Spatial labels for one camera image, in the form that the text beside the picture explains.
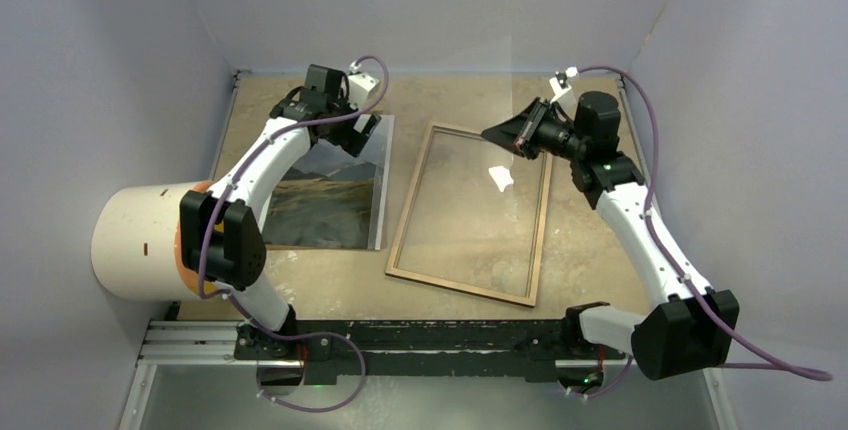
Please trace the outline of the black wooden picture frame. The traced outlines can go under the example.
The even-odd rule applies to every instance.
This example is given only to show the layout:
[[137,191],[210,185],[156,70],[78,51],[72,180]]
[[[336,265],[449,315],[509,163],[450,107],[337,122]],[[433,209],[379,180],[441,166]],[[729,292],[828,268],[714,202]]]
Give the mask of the black wooden picture frame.
[[535,306],[552,160],[467,128],[427,128],[386,269],[441,289]]

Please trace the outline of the clear acrylic sheet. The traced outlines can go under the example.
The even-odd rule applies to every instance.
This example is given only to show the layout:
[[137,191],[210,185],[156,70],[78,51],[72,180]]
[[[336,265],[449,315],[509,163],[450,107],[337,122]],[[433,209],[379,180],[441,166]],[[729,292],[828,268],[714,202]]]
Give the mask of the clear acrylic sheet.
[[388,274],[536,303],[550,165],[487,142],[515,114],[509,36],[461,47],[417,80],[425,130]]

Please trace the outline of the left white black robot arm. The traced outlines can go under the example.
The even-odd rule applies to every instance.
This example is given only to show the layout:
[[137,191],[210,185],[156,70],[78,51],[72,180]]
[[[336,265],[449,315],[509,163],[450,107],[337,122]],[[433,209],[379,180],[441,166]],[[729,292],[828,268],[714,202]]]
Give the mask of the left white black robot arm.
[[360,57],[345,70],[310,65],[303,83],[272,107],[237,163],[208,189],[189,190],[179,202],[178,250],[194,274],[197,296],[229,301],[261,331],[259,345],[275,359],[295,352],[298,332],[292,305],[264,274],[264,217],[280,180],[317,143],[361,153],[389,85],[387,65],[374,57],[382,72],[375,77],[363,70],[366,60]]

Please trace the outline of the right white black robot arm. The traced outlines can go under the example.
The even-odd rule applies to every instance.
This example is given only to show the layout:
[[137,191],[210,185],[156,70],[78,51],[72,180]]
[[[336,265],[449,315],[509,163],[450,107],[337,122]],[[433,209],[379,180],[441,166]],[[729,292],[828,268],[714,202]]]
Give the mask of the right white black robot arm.
[[567,160],[575,187],[611,228],[649,297],[645,316],[606,302],[567,309],[561,342],[569,354],[584,357],[603,345],[632,357],[650,380],[721,366],[738,300],[729,290],[716,290],[677,245],[657,242],[666,228],[648,207],[643,175],[618,148],[620,124],[617,98],[589,91],[577,99],[573,116],[556,101],[536,98],[480,136],[528,160]]

